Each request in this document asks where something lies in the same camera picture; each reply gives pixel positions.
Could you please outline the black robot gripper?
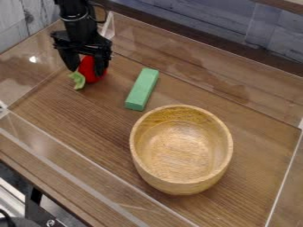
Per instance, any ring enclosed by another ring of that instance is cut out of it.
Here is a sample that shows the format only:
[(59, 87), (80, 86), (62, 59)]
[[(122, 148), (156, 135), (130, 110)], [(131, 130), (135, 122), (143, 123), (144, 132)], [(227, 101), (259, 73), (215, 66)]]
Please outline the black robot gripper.
[(76, 71), (80, 63), (79, 55), (94, 57), (94, 71), (102, 77), (111, 61), (112, 41), (99, 34), (99, 21), (91, 17), (62, 18), (64, 30), (51, 33), (54, 47), (70, 71)]

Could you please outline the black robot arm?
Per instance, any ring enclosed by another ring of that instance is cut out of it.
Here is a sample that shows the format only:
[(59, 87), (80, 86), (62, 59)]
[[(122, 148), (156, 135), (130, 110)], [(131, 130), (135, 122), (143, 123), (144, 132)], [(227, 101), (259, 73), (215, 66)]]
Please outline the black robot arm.
[(75, 71), (80, 65), (80, 56), (91, 56), (94, 59), (92, 72), (102, 77), (110, 66), (112, 41), (106, 38), (98, 29), (98, 24), (107, 20), (99, 20), (95, 7), (102, 7), (90, 0), (55, 0), (59, 6), (59, 16), (64, 23), (64, 30), (51, 33), (54, 48), (66, 63), (70, 71)]

